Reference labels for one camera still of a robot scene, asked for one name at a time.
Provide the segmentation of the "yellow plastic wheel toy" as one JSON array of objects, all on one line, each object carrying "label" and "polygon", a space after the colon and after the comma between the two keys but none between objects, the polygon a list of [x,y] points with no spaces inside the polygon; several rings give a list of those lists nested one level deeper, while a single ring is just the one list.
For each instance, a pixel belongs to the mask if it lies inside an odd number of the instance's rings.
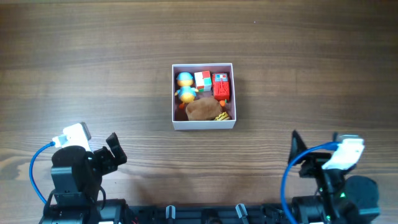
[{"label": "yellow plastic wheel toy", "polygon": [[227,112],[223,112],[215,118],[215,121],[223,121],[231,119]]}]

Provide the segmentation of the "yellow toy duck blue hat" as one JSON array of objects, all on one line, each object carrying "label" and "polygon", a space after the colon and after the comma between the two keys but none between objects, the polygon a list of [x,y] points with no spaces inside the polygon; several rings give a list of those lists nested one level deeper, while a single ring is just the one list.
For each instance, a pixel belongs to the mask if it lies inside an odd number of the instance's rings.
[{"label": "yellow toy duck blue hat", "polygon": [[179,73],[177,76],[177,85],[180,88],[174,93],[174,95],[178,96],[179,100],[181,101],[178,107],[182,110],[186,104],[195,100],[198,89],[192,87],[193,77],[189,72]]}]

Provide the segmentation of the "red toy truck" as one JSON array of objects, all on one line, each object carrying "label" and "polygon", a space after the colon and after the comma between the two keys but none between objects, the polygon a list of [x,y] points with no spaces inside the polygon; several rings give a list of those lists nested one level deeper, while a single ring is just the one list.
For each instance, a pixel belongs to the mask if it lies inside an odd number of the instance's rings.
[{"label": "red toy truck", "polygon": [[227,73],[212,74],[213,96],[218,101],[230,100],[230,85]]}]

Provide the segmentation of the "brown plush toy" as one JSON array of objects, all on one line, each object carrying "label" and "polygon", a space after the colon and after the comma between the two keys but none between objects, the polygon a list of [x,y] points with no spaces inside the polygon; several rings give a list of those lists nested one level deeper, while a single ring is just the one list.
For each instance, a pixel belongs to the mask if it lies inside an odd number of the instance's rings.
[{"label": "brown plush toy", "polygon": [[209,96],[189,103],[185,112],[189,121],[209,121],[220,115],[223,107],[213,96]]}]

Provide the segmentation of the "small colourful puzzle cube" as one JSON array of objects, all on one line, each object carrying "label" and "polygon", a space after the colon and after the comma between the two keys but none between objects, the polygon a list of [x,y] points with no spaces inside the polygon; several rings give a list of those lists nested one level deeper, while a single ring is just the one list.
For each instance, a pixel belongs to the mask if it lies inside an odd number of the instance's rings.
[{"label": "small colourful puzzle cube", "polygon": [[211,74],[209,71],[195,72],[195,85],[199,92],[210,91],[212,87]]}]

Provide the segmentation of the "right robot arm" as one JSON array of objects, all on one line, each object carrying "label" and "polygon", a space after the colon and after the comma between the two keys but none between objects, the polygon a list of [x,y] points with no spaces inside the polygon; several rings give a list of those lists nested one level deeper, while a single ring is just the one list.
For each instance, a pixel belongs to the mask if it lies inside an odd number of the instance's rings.
[{"label": "right robot arm", "polygon": [[[379,190],[372,179],[346,174],[355,169],[364,151],[364,139],[354,134],[334,134],[330,142],[308,148],[297,131],[292,132],[288,166],[282,176],[280,201],[290,223],[371,223],[380,215]],[[285,200],[285,186],[293,166],[301,178],[314,178],[312,196]]]}]

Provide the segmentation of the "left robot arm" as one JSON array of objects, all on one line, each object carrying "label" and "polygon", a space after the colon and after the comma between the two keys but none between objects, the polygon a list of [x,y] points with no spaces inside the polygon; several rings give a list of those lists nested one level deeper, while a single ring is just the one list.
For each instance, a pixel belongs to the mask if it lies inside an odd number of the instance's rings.
[{"label": "left robot arm", "polygon": [[133,212],[124,199],[107,199],[102,177],[127,162],[118,137],[112,133],[94,152],[81,146],[67,146],[52,156],[51,191],[41,223],[97,224],[135,223]]}]

